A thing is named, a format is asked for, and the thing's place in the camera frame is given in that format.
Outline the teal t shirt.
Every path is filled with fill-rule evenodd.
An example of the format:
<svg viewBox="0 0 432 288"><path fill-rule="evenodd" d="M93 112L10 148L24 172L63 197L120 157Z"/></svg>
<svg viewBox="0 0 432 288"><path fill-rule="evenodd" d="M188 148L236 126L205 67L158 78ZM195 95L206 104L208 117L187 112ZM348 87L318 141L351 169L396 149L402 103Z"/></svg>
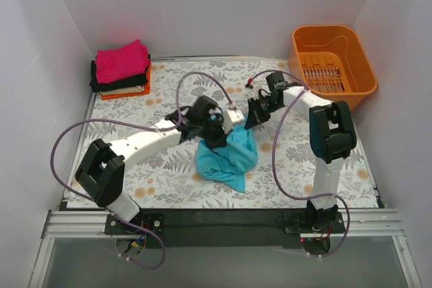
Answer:
<svg viewBox="0 0 432 288"><path fill-rule="evenodd" d="M201 140L195 154L196 169L203 179L225 184L240 193L246 191L246 173L257 165L258 159L254 134L243 124L228 134L227 146L210 149Z"/></svg>

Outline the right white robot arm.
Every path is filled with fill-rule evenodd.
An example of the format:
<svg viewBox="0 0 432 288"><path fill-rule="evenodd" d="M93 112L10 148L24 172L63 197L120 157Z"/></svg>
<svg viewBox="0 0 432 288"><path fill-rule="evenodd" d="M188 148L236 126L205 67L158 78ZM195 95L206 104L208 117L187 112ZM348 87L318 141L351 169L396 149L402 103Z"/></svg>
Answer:
<svg viewBox="0 0 432 288"><path fill-rule="evenodd" d="M315 177L311 195L306 202L303 223L313 232L321 232L336 221L340 173L346 159L357 145L354 123L350 108L345 101L323 99L309 89L300 78L288 82L286 71L268 69L266 76L268 92L248 79L246 87L253 91L248 99L246 129L270 120L271 114L279 109L286 113L295 110L309 125L309 143L315 156Z"/></svg>

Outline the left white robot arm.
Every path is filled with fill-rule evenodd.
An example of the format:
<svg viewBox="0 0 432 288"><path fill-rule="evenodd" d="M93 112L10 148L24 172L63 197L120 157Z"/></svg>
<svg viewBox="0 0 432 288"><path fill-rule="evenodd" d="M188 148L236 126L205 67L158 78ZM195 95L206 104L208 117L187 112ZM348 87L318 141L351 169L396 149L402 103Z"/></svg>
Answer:
<svg viewBox="0 0 432 288"><path fill-rule="evenodd" d="M124 190L124 175L134 165L186 140L202 138L211 148L227 144L235 111L217 111L215 101L199 97L193 106L167 115L155 124L155 131L142 131L127 138L93 141L75 178L97 206L119 216L127 233L138 233L144 225L139 205Z"/></svg>

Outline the floral patterned table mat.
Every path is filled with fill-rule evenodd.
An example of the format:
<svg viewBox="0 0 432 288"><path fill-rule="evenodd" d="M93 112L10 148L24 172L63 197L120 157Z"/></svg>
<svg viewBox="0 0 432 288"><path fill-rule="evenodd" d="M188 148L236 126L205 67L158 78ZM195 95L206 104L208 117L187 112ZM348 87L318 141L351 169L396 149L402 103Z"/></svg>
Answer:
<svg viewBox="0 0 432 288"><path fill-rule="evenodd" d="M78 147L82 158L91 142L112 142L134 134L136 125L152 126L200 96L226 107L230 100L246 113L251 91L267 85L272 69L287 70L285 61L154 61L151 89L144 96L90 102L92 123ZM315 155L307 120L280 109L251 129L237 127L227 147L209 150L198 138L162 150L134 165L124 189L142 208L303 208L311 195Z"/></svg>

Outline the orange folded t shirt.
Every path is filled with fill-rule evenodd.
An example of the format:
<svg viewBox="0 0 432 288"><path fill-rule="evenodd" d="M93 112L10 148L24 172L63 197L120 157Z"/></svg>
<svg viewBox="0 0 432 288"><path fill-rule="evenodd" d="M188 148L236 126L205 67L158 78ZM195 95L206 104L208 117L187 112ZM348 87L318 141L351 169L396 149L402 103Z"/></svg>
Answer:
<svg viewBox="0 0 432 288"><path fill-rule="evenodd" d="M149 65L146 69L146 77L148 80L146 85L150 88L150 90L147 90L144 92L139 92L139 93L118 94L118 95L109 95L109 96L103 96L101 94L102 100L111 100L111 99L122 98L122 97L131 97L131 96L143 96L143 95L149 94L151 91L151 70L152 70L152 63L149 63Z"/></svg>

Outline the beige folded t shirt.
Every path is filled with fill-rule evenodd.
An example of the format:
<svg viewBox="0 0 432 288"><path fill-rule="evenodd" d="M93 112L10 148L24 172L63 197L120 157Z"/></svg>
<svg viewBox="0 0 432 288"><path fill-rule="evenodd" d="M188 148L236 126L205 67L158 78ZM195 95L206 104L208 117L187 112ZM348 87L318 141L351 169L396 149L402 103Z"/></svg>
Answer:
<svg viewBox="0 0 432 288"><path fill-rule="evenodd" d="M109 96L109 95L118 95L118 94L139 93L147 90L150 90L150 88L145 84L145 85L132 86L127 88L118 88L110 91L102 91L101 94L103 96Z"/></svg>

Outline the black folded t shirt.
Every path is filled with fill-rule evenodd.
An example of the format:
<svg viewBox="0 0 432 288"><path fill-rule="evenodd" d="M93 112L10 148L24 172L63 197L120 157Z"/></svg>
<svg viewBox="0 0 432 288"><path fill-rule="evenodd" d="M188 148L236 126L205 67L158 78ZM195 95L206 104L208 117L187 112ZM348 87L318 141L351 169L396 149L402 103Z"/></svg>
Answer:
<svg viewBox="0 0 432 288"><path fill-rule="evenodd" d="M97 68L95 61L90 63L90 75L91 80L89 86L93 92L108 92L112 90L118 90L122 88L131 88L135 86L146 86L150 82L150 69L151 63L149 63L141 74L125 78L122 80L114 81L112 83L103 84L97 81Z"/></svg>

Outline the orange plastic basket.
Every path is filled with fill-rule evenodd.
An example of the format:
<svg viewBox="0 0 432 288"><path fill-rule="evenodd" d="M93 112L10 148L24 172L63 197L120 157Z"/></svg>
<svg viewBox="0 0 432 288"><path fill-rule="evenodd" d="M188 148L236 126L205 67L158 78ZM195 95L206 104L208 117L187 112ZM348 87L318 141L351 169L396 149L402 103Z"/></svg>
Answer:
<svg viewBox="0 0 432 288"><path fill-rule="evenodd" d="M343 25L301 26L292 33L290 71L321 98L354 110L378 87L357 33Z"/></svg>

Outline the pink folded t shirt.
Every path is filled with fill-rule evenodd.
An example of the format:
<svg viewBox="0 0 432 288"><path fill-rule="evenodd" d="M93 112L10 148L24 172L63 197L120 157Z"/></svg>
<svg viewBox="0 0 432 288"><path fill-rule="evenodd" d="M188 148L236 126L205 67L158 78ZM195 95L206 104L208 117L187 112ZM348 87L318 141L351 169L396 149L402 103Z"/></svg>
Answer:
<svg viewBox="0 0 432 288"><path fill-rule="evenodd" d="M139 39L117 49L98 50L95 60L99 83L110 84L143 74L151 60Z"/></svg>

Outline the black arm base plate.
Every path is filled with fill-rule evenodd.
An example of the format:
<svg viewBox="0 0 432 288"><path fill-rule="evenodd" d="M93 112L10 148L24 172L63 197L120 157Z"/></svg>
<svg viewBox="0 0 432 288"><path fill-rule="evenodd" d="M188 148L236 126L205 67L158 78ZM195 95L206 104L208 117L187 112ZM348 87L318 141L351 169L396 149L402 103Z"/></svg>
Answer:
<svg viewBox="0 0 432 288"><path fill-rule="evenodd" d="M304 208L274 209L142 209L132 219L157 234L167 248L281 246L300 249L300 236L315 229L342 234L337 213L329 223L313 223Z"/></svg>

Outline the aluminium frame rail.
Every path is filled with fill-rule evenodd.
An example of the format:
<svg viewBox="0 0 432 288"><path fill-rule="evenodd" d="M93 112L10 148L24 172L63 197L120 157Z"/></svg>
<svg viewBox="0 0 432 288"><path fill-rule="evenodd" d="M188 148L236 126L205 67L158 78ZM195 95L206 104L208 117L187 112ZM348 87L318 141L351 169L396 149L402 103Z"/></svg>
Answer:
<svg viewBox="0 0 432 288"><path fill-rule="evenodd" d="M98 237L105 230L108 213L104 211L50 212L43 235L48 237ZM342 219L350 220L350 236L401 236L405 234L400 216L395 209L354 208L350 215L342 211Z"/></svg>

